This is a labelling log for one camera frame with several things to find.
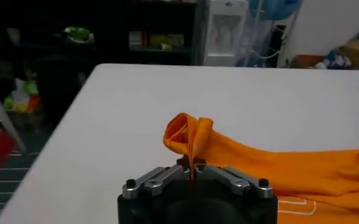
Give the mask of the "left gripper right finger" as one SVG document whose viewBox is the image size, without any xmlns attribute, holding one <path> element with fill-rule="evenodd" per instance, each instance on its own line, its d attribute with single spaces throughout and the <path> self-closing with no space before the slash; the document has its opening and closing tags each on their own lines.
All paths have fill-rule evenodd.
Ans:
<svg viewBox="0 0 359 224">
<path fill-rule="evenodd" d="M 214 166 L 205 161 L 194 163 L 194 190 L 210 198 L 273 198 L 273 187 L 268 179 L 254 178 L 236 168 Z"/>
</svg>

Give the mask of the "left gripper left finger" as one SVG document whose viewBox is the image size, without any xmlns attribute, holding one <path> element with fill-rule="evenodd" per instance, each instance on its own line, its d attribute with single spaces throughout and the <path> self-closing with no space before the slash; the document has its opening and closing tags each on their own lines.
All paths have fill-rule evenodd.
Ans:
<svg viewBox="0 0 359 224">
<path fill-rule="evenodd" d="M 128 179 L 122 188 L 122 197 L 134 200 L 143 192 L 151 196 L 161 195 L 164 189 L 176 180 L 189 180 L 191 175 L 187 156 L 171 167 L 156 167 L 137 179 Z"/>
</svg>

